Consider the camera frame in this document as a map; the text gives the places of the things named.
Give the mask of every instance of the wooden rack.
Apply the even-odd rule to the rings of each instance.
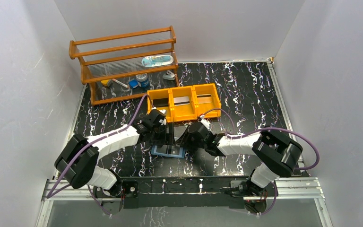
[[[110,41],[119,40],[121,44],[126,45],[115,46]],[[83,84],[89,84],[91,90],[91,104],[99,105],[110,102],[122,101],[132,98],[142,97],[145,93],[132,94],[128,96],[121,96],[103,100],[97,100],[95,95],[96,82],[100,82],[106,79],[119,79],[123,77],[131,77],[137,74],[154,73],[166,70],[172,70],[175,74],[175,87],[179,86],[179,80],[177,78],[177,59],[174,53],[174,44],[176,43],[176,36],[174,34],[173,27],[166,27],[142,32],[134,32],[122,35],[112,35],[101,38],[93,38],[80,41],[70,41],[69,56],[71,59],[78,58],[81,66],[81,82]],[[152,47],[155,45],[170,44],[170,48],[138,52],[128,55],[120,55],[115,57],[107,57],[108,53],[120,52],[130,49],[137,49],[142,47]],[[79,49],[83,49],[84,46],[90,45],[90,48],[86,48],[86,51],[81,52]],[[173,56],[173,63],[164,66],[146,68],[141,64],[141,60],[146,56],[169,54]]]

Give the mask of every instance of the marble tabletop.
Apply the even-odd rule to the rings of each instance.
[[[164,72],[150,75],[155,89],[169,87],[162,79]],[[271,125],[286,128],[281,107],[266,62],[222,62],[179,64],[180,86],[215,83],[222,109],[232,117],[239,133]],[[91,106],[87,86],[74,133],[83,136],[98,135],[127,124],[140,99]],[[140,115],[147,112],[144,102]],[[215,132],[230,131],[230,120],[225,114],[211,119]],[[181,134],[190,122],[175,126],[175,136]],[[224,176],[249,175],[260,165],[256,156],[232,155],[213,157],[203,150],[187,152],[184,159],[151,155],[148,143],[117,150],[99,161],[99,166],[113,169],[119,176]]]

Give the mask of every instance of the white wall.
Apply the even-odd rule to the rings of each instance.
[[[34,226],[82,86],[52,0],[0,0],[0,227]]]
[[[55,0],[76,40],[173,25],[179,61],[275,56],[304,0]]]
[[[294,129],[320,150],[311,173],[334,226],[363,226],[363,1],[306,0],[275,62]]]

